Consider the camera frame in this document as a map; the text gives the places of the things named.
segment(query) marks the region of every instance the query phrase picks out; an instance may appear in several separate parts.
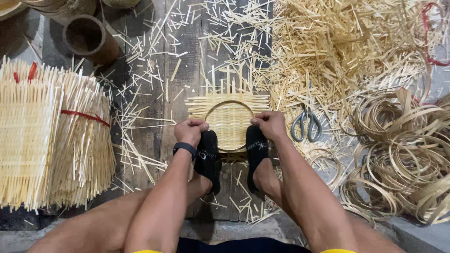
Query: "hand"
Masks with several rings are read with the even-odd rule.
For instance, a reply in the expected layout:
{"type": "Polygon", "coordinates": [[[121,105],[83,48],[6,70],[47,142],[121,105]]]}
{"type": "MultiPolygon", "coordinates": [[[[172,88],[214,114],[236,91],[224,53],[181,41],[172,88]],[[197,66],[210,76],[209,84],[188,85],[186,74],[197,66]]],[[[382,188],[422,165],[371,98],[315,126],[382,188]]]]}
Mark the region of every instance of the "hand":
{"type": "Polygon", "coordinates": [[[250,122],[255,126],[259,126],[262,134],[271,141],[288,136],[286,133],[285,119],[281,112],[266,111],[255,114],[255,117],[250,122]]]}
{"type": "Polygon", "coordinates": [[[202,119],[189,118],[175,126],[174,135],[178,142],[185,142],[197,148],[201,133],[208,130],[209,125],[202,119]]]}

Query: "scissors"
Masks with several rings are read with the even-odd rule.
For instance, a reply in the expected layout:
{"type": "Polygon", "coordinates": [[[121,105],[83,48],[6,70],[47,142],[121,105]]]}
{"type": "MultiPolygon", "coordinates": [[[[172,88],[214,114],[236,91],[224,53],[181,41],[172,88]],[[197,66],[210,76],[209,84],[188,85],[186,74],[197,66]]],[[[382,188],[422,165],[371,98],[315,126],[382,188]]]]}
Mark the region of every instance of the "scissors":
{"type": "Polygon", "coordinates": [[[316,117],[316,115],[310,111],[310,109],[306,109],[306,105],[303,104],[303,112],[294,120],[294,123],[292,123],[291,126],[291,135],[292,138],[297,141],[300,142],[305,138],[305,127],[303,126],[303,123],[305,122],[305,119],[308,118],[310,119],[309,125],[308,125],[308,140],[310,142],[316,142],[319,138],[320,135],[322,134],[322,125],[320,124],[319,119],[316,117]],[[295,135],[295,125],[297,124],[297,122],[300,121],[300,132],[301,132],[301,136],[300,138],[298,138],[295,135]],[[317,126],[317,132],[315,133],[314,138],[312,137],[312,129],[313,126],[316,125],[317,126]]]}

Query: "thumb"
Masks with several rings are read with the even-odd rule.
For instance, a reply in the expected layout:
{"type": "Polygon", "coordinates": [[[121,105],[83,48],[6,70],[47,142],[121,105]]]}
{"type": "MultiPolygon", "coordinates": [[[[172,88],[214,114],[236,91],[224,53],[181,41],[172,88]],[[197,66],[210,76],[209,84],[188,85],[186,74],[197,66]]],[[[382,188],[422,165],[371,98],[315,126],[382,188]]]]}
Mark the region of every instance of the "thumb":
{"type": "Polygon", "coordinates": [[[261,126],[261,125],[263,125],[263,124],[265,123],[265,121],[264,121],[263,119],[256,118],[256,117],[252,118],[252,119],[250,120],[250,122],[251,122],[254,126],[261,126]]]}
{"type": "Polygon", "coordinates": [[[209,124],[208,123],[203,123],[202,125],[198,126],[200,128],[200,132],[204,132],[206,130],[208,130],[209,128],[209,124]]]}

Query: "leg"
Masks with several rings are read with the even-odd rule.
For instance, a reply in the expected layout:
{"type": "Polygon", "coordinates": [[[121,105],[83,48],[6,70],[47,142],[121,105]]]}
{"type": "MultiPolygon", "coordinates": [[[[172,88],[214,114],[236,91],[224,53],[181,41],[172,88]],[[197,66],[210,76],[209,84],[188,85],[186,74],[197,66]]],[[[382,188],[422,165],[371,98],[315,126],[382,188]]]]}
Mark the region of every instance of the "leg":
{"type": "MultiPolygon", "coordinates": [[[[272,162],[265,158],[253,173],[253,181],[256,187],[264,194],[269,196],[277,205],[279,205],[289,216],[292,217],[287,201],[285,200],[283,182],[280,181],[274,173],[272,162]]],[[[351,226],[358,243],[359,253],[404,253],[397,245],[365,224],[360,218],[351,216],[351,226]]]]}
{"type": "MultiPolygon", "coordinates": [[[[188,205],[207,194],[211,181],[194,172],[188,205]]],[[[124,248],[131,222],[151,190],[127,194],[61,223],[29,252],[111,252],[124,248]]]]}

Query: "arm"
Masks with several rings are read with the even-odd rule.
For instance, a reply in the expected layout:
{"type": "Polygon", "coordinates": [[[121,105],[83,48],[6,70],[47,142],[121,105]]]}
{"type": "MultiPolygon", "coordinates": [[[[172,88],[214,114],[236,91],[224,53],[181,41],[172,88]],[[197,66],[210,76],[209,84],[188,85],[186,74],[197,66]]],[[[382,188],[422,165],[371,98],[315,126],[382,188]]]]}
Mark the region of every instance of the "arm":
{"type": "Polygon", "coordinates": [[[346,211],[292,144],[282,113],[263,112],[255,117],[252,123],[260,127],[278,151],[286,203],[312,251],[338,248],[358,252],[346,211]]]}
{"type": "MultiPolygon", "coordinates": [[[[178,142],[197,147],[200,134],[208,128],[203,120],[188,119],[175,126],[178,142]]],[[[179,149],[166,172],[144,200],[128,233],[125,252],[176,251],[187,206],[188,171],[192,155],[179,149]]]]}

